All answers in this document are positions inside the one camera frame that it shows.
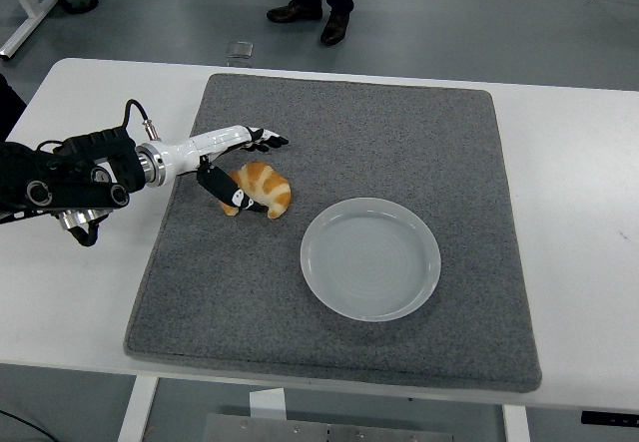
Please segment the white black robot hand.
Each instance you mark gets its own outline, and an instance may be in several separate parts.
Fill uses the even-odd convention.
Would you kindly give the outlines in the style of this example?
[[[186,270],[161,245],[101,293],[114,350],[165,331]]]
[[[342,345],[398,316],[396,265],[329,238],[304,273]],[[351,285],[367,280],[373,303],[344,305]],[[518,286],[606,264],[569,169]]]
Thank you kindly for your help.
[[[288,143],[286,138],[270,130],[245,126],[206,132],[176,145],[156,143],[153,147],[159,152],[157,182],[166,184],[177,176],[195,173],[197,182],[221,203],[233,209],[261,212],[265,207],[241,190],[230,175],[214,165],[214,161],[237,149],[267,152]]]

